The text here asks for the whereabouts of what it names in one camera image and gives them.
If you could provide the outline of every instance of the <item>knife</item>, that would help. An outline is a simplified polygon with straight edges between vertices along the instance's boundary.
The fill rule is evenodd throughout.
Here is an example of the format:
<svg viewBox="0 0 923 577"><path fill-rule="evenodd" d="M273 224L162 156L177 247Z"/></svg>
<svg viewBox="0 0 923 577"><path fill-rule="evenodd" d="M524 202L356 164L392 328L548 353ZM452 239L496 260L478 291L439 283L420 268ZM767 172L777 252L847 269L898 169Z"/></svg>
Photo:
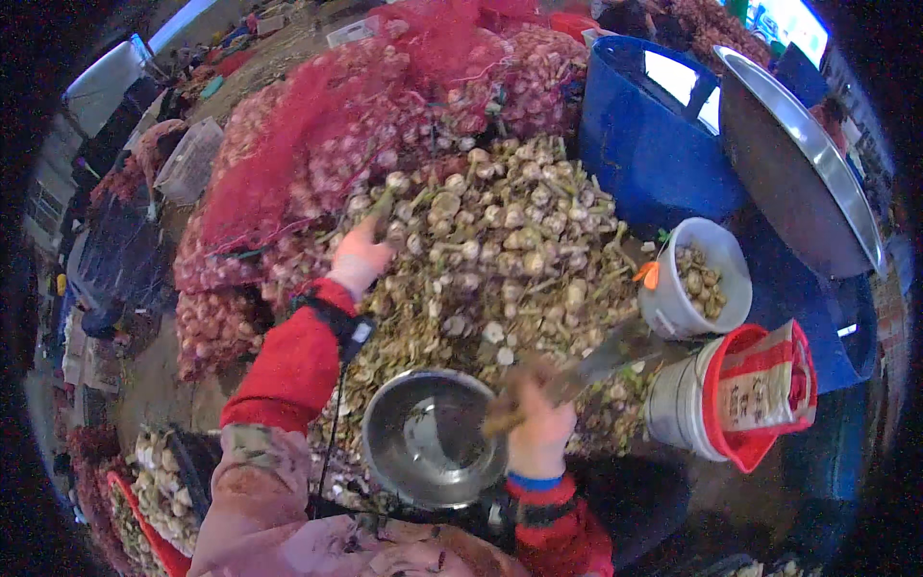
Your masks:
<svg viewBox="0 0 923 577"><path fill-rule="evenodd" d="M594 383L608 379L628 365L648 361L663 352L664 343L640 317L616 326L602 344L575 366L557 374L542 388L552 406L569 403ZM487 408L481 433L488 439L508 433L526 420L526 414L506 394Z"/></svg>

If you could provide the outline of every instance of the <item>white bucket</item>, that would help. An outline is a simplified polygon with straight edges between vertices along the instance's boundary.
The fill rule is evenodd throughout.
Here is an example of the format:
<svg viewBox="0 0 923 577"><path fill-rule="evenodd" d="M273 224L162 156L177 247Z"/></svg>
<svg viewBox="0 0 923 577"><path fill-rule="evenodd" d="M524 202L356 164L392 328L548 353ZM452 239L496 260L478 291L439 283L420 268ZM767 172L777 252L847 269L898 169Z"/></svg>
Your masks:
<svg viewBox="0 0 923 577"><path fill-rule="evenodd" d="M727 304L715 321L706 319L692 307L677 271L677 246L694 244L705 255L710 268L721 272L721 287ZM703 218L681 222L670 235L669 244L657 259L660 281L653 291L641 287L638 302L641 315L654 332L664 339L688 339L705 332L727 333L743 324L753 300L747 261L733 234Z"/></svg>
<svg viewBox="0 0 923 577"><path fill-rule="evenodd" d="M712 341L698 355L660 369L644 404L644 421L651 437L717 462L727 461L727 457L708 440L701 390L708 364L723 340Z"/></svg>

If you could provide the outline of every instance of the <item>red bucket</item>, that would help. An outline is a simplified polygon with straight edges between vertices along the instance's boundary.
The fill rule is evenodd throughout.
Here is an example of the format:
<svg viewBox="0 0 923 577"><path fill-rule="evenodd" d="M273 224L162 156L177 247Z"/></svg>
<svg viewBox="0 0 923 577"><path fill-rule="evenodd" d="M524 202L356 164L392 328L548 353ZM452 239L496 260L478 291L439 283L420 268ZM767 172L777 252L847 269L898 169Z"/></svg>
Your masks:
<svg viewBox="0 0 923 577"><path fill-rule="evenodd" d="M583 44L583 31L590 28L599 30L599 23L589 16L570 14L568 12L551 13L551 30L564 32L580 44Z"/></svg>
<svg viewBox="0 0 923 577"><path fill-rule="evenodd" d="M759 325L743 325L729 332L721 345L714 351L705 379L702 383L701 406L702 420L705 432L712 447L731 462L743 473L752 473L769 449L772 448L779 435L804 429L809 423L795 423L787 426L754 429L749 431L723 431L718 414L718 381L725 355L740 353L768 334L768 331ZM810 366L811 378L814 367ZM811 402L817 403L817 388L812 391Z"/></svg>

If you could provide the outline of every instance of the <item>person's right hand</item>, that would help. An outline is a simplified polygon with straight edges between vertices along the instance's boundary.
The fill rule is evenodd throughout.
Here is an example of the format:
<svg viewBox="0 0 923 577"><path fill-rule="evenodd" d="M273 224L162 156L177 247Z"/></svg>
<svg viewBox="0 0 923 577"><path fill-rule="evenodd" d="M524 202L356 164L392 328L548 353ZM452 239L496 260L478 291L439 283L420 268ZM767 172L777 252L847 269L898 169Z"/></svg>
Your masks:
<svg viewBox="0 0 923 577"><path fill-rule="evenodd" d="M577 424L573 403L552 406L542 388L557 374L536 360L510 374L507 394L516 399L526 421L509 433L508 470L529 479L564 475L564 447Z"/></svg>
<svg viewBox="0 0 923 577"><path fill-rule="evenodd" d="M358 303L372 282L394 258L394 248L387 243L375 244L378 216L366 216L347 234L333 253L327 278L338 282Z"/></svg>

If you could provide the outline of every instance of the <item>stainless steel bowl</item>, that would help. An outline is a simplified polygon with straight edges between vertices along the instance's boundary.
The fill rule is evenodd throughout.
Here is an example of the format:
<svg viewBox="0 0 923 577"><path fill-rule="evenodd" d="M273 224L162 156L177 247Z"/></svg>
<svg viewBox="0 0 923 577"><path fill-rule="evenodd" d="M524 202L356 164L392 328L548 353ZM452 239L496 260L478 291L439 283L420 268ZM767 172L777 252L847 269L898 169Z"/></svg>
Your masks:
<svg viewBox="0 0 923 577"><path fill-rule="evenodd" d="M422 509L458 509L503 476L506 441L480 433L494 393L448 369L407 371L375 393L362 421L376 479Z"/></svg>
<svg viewBox="0 0 923 577"><path fill-rule="evenodd" d="M884 268L869 202L833 141L781 82L730 48L714 47L725 153L766 220L822 277Z"/></svg>

